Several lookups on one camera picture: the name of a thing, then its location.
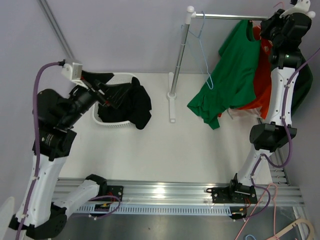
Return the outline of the black t shirt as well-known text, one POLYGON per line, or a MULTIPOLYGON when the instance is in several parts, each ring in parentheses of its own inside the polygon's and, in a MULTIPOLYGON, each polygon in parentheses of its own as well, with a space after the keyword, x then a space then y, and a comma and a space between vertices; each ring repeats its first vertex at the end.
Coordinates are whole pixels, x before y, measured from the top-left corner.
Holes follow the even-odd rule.
POLYGON ((138 78, 133 77, 131 85, 131 89, 128 91, 119 108, 99 106, 98 116, 103 122, 115 123, 130 121, 139 130, 146 127, 152 117, 151 99, 145 88, 140 84, 138 78))

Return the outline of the pink wire hanger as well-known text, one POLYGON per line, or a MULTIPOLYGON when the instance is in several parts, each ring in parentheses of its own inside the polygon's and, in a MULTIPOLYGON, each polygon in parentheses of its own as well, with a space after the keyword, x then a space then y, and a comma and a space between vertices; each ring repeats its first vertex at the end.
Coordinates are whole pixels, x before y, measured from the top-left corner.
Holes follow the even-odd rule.
MULTIPOLYGON (((275 10, 285 9, 285 6, 286 6, 286 4, 283 1, 279 1, 272 8, 275 9, 275 10)), ((250 20, 250 22, 254 26, 259 26, 261 21, 260 20, 250 20)))

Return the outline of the blue wire hanger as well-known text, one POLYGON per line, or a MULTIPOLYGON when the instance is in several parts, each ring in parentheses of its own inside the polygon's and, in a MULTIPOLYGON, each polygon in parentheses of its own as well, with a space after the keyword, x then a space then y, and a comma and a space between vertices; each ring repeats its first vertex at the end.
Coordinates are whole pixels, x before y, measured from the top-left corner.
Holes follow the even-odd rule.
POLYGON ((192 18, 195 16, 196 16, 196 11, 193 9, 191 10, 191 12, 187 12, 187 14, 186 14, 184 24, 181 26, 182 45, 188 46, 189 51, 190 51, 196 65, 197 65, 200 73, 202 74, 203 79, 205 80, 207 87, 209 88, 209 90, 212 90, 214 88, 214 81, 212 78, 212 74, 209 71, 209 65, 207 62, 207 57, 206 57, 203 43, 202 43, 202 33, 203 33, 203 29, 204 29, 205 22, 206 22, 206 17, 203 18, 202 25, 201 25, 198 33, 193 33, 192 31, 189 30, 189 28, 190 28, 192 18), (196 39, 199 50, 201 52, 202 59, 200 59, 199 54, 194 53, 194 51, 192 50, 192 47, 191 47, 190 43, 188 42, 188 35, 189 34, 191 34, 196 39))

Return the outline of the orange t shirt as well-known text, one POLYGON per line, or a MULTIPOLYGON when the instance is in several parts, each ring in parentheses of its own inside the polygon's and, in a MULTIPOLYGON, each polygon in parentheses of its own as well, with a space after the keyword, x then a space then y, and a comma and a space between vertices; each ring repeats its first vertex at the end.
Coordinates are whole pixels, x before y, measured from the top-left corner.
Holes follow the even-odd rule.
POLYGON ((269 63, 269 55, 272 50, 272 44, 269 40, 261 38, 260 26, 254 26, 252 31, 254 38, 256 40, 260 40, 258 67, 255 71, 255 76, 253 79, 254 94, 256 96, 256 99, 244 105, 243 107, 236 109, 244 110, 261 107, 260 119, 264 120, 268 114, 272 90, 271 64, 269 63))

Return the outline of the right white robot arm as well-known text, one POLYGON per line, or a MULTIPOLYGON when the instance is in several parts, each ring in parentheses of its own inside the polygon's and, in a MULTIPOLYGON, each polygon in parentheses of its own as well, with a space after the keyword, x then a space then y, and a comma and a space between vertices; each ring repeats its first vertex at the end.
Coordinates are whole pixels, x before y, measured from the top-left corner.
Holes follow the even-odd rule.
POLYGON ((250 200, 256 203, 254 180, 263 160, 285 144, 292 144, 297 129, 292 127, 292 100, 299 71, 306 65, 299 49, 315 17, 314 11, 293 7, 279 9, 260 24, 260 36, 272 43, 271 93, 264 123, 254 125, 250 131, 251 149, 247 159, 227 188, 228 199, 233 203, 250 200))

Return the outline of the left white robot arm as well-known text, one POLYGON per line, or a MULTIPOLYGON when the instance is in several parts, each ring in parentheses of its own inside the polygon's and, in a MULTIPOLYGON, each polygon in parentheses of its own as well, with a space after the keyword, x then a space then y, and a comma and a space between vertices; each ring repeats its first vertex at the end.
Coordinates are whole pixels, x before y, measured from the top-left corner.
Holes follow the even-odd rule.
POLYGON ((108 193, 107 180, 90 174, 66 197, 53 200, 62 167, 71 152, 75 123, 94 105, 118 107, 127 96, 130 83, 112 84, 112 73, 85 73, 84 86, 75 86, 67 98, 53 89, 34 97, 35 140, 33 165, 24 202, 12 216, 9 227, 25 231, 33 240, 58 236, 70 216, 91 200, 117 200, 108 193))

